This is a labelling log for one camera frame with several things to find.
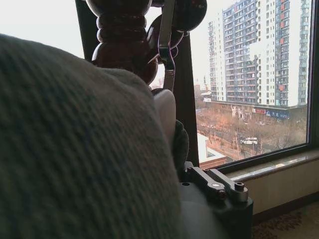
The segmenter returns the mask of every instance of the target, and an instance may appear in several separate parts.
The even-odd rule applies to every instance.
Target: black frame
[[[96,16],[89,10],[84,0],[75,0],[78,11],[80,31],[85,59],[91,61],[93,51],[98,45],[96,38]],[[291,156],[319,147],[319,0],[312,1],[312,32],[310,41],[310,68],[308,82],[308,143],[261,156],[250,157],[217,167],[222,173],[230,173],[261,163]],[[176,100],[176,117],[189,134],[188,160],[199,165],[197,147],[197,126],[195,113],[194,85],[191,61],[190,37],[184,37],[178,46],[179,54],[175,58],[176,75],[174,95]]]

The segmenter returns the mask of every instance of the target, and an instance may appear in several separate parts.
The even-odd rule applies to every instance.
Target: apartment building
[[[290,0],[240,0],[218,14],[210,22],[212,100],[282,107],[306,104],[310,4],[311,0],[293,4]],[[222,46],[224,62],[216,50]],[[226,92],[221,92],[217,84],[224,79]],[[226,98],[218,99],[221,94]]]
[[[213,101],[226,101],[224,30],[222,12],[208,24],[211,96]]]

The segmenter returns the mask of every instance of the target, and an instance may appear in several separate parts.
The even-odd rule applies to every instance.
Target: car
[[[241,144],[258,144],[258,140],[256,137],[247,137],[245,139],[240,140]]]
[[[256,122],[256,124],[261,125],[261,126],[265,126],[266,125],[265,122],[262,122],[262,121]]]

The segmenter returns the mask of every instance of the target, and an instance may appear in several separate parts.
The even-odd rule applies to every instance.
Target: sky
[[[204,76],[209,76],[208,22],[217,11],[234,2],[207,0],[208,9],[203,22],[190,33],[193,75],[199,83]],[[146,29],[160,14],[160,8],[150,8],[146,15]],[[38,41],[84,58],[74,0],[2,0],[0,33]],[[160,65],[157,78],[163,76],[164,67]]]
[[[74,0],[0,0],[0,33],[84,58]]]

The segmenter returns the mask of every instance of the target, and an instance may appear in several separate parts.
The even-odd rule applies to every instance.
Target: red sign
[[[266,110],[261,110],[261,109],[253,109],[253,113],[257,113],[257,114],[266,114]]]

